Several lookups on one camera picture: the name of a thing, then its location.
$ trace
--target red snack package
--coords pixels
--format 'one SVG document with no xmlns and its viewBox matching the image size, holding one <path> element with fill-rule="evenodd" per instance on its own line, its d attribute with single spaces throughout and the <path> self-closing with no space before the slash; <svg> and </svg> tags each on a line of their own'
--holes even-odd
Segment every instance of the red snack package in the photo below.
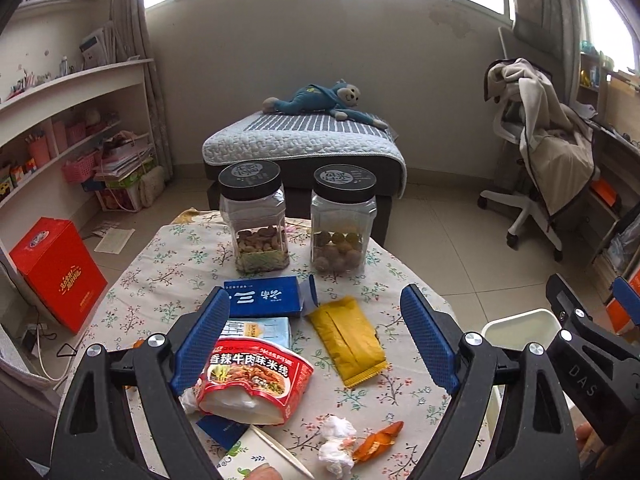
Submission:
<svg viewBox="0 0 640 480">
<path fill-rule="evenodd" d="M 275 343 L 221 336 L 194 391 L 202 412 L 243 424 L 283 424 L 313 371 L 305 358 Z"/>
</svg>

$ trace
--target white plastic bin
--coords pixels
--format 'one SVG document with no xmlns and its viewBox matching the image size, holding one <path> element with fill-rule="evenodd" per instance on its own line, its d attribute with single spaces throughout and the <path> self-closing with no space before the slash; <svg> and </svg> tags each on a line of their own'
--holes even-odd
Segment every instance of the white plastic bin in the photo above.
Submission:
<svg viewBox="0 0 640 480">
<path fill-rule="evenodd" d="M 538 308 L 518 314 L 517 316 L 503 317 L 487 323 L 482 329 L 482 337 L 493 346 L 522 350 L 532 341 L 540 343 L 546 350 L 554 337 L 561 329 L 556 316 L 546 308 Z M 574 425 L 584 421 L 584 417 L 575 407 L 569 397 L 564 395 L 571 413 Z M 494 436 L 495 425 L 500 414 L 502 395 L 498 386 L 494 386 L 486 409 L 486 421 L 489 427 L 489 435 Z"/>
</svg>

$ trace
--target red gift box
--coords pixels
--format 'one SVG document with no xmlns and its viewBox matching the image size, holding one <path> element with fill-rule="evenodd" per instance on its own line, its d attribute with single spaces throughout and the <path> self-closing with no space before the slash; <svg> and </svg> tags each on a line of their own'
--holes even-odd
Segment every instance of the red gift box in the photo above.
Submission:
<svg viewBox="0 0 640 480">
<path fill-rule="evenodd" d="M 75 226 L 69 220 L 41 218 L 10 254 L 42 303 L 78 333 L 107 281 Z"/>
</svg>

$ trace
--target mattress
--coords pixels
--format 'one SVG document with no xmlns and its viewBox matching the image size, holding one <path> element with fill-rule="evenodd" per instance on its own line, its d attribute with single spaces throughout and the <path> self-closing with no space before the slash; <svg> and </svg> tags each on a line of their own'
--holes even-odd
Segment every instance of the mattress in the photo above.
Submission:
<svg viewBox="0 0 640 480">
<path fill-rule="evenodd" d="M 336 121 L 327 114 L 258 112 L 209 137 L 202 146 L 202 156 L 212 180 L 229 164 L 256 158 L 281 160 L 285 186 L 290 180 L 293 187 L 305 189 L 311 188 L 315 169 L 338 160 L 372 171 L 381 185 L 381 189 L 376 186 L 377 194 L 402 195 L 406 165 L 395 138 L 397 134 L 391 128 L 380 130 L 355 121 Z M 286 171 L 284 161 L 294 160 L 298 162 L 292 165 L 295 171 Z"/>
</svg>

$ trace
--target blue gripper pad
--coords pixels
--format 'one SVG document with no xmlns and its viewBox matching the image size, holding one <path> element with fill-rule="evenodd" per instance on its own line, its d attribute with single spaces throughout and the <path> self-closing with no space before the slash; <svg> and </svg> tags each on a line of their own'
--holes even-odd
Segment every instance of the blue gripper pad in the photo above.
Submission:
<svg viewBox="0 0 640 480">
<path fill-rule="evenodd" d="M 426 301 L 406 286 L 400 295 L 400 312 L 431 378 L 453 395 L 460 387 L 456 375 L 456 353 L 422 305 L 422 300 Z"/>
<path fill-rule="evenodd" d="M 640 296 L 633 290 L 624 278 L 617 277 L 613 280 L 613 297 L 618 300 L 622 308 L 626 310 L 635 325 L 640 325 Z"/>
<path fill-rule="evenodd" d="M 229 318 L 230 305 L 229 295 L 221 288 L 209 304 L 202 307 L 204 312 L 175 353 L 174 378 L 170 383 L 175 395 L 180 396 L 198 381 Z"/>
</svg>

